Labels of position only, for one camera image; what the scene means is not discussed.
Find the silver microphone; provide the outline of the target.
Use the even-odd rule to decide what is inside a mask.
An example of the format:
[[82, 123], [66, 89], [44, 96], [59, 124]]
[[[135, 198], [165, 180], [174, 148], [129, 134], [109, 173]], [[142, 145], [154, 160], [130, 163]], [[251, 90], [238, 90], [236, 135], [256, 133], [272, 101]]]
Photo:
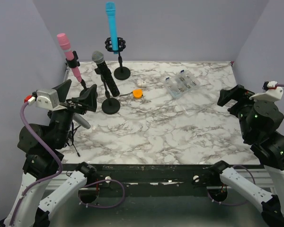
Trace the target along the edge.
[[74, 114], [73, 120], [85, 129], [90, 129], [91, 125], [80, 114]]

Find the black round base clip stand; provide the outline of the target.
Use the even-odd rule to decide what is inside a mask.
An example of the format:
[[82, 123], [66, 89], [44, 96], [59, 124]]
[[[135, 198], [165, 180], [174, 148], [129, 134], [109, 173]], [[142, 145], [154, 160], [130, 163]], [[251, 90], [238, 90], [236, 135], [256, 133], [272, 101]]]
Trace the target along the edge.
[[102, 82], [104, 84], [104, 88], [105, 88], [106, 100], [104, 100], [103, 103], [102, 103], [102, 106], [101, 106], [102, 111], [105, 114], [108, 114], [108, 115], [112, 115], [112, 114], [117, 113], [120, 109], [120, 102], [117, 99], [110, 97], [110, 93], [107, 89], [106, 80], [105, 80], [104, 76], [101, 74], [100, 69], [96, 68], [95, 72], [96, 72], [96, 74], [101, 76], [101, 80], [102, 80]]

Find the black speckled microphone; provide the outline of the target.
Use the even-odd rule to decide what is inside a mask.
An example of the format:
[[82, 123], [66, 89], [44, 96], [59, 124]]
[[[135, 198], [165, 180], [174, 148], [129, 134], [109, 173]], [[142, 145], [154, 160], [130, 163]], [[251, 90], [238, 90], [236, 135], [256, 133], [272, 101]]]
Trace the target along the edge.
[[100, 51], [94, 51], [92, 54], [92, 60], [97, 65], [98, 72], [103, 76], [106, 85], [108, 86], [111, 94], [113, 97], [117, 97], [120, 95], [119, 89], [112, 77], [112, 73], [108, 68], [105, 60], [104, 55]]

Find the black tripod shock mount stand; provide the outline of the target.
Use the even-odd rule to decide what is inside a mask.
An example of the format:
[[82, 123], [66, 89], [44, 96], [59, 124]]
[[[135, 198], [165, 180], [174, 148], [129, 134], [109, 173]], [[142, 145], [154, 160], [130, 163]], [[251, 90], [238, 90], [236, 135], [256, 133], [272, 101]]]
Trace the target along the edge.
[[75, 136], [75, 133], [77, 132], [79, 127], [80, 127], [80, 125], [78, 127], [74, 127], [74, 122], [71, 123], [71, 128], [69, 130], [68, 139], [67, 139], [67, 142], [66, 142], [67, 146], [69, 146], [69, 147], [73, 146], [74, 147], [78, 157], [80, 157], [80, 153], [78, 152], [78, 150], [77, 150], [77, 148], [74, 144], [74, 136]]

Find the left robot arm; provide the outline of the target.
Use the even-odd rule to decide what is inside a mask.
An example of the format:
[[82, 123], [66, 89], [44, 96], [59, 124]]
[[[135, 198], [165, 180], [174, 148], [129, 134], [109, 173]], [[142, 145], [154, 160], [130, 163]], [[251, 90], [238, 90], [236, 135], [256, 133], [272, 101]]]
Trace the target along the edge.
[[[68, 99], [71, 83], [68, 79], [52, 89], [37, 90], [21, 106], [24, 127], [19, 134], [18, 148], [25, 152], [26, 160], [17, 198], [8, 216], [0, 220], [0, 227], [47, 227], [54, 209], [70, 195], [68, 190], [95, 183], [95, 174], [83, 163], [76, 173], [78, 183], [61, 186], [49, 198], [42, 198], [50, 181], [63, 171], [64, 155], [59, 150], [68, 143], [75, 114], [84, 115], [97, 109], [97, 85], [84, 87], [79, 97]], [[32, 105], [51, 113], [49, 125], [27, 122], [24, 111]]]

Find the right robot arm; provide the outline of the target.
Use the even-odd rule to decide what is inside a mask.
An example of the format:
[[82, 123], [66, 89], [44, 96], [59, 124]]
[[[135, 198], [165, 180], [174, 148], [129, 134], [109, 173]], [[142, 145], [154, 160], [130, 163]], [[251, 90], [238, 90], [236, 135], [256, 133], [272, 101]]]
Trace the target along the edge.
[[229, 101], [236, 104], [228, 112], [237, 117], [245, 144], [269, 174], [275, 194], [264, 191], [241, 176], [231, 165], [219, 161], [209, 167], [208, 181], [230, 186], [256, 207], [270, 227], [284, 227], [284, 135], [277, 132], [284, 115], [271, 98], [263, 98], [242, 85], [220, 91], [218, 106]]

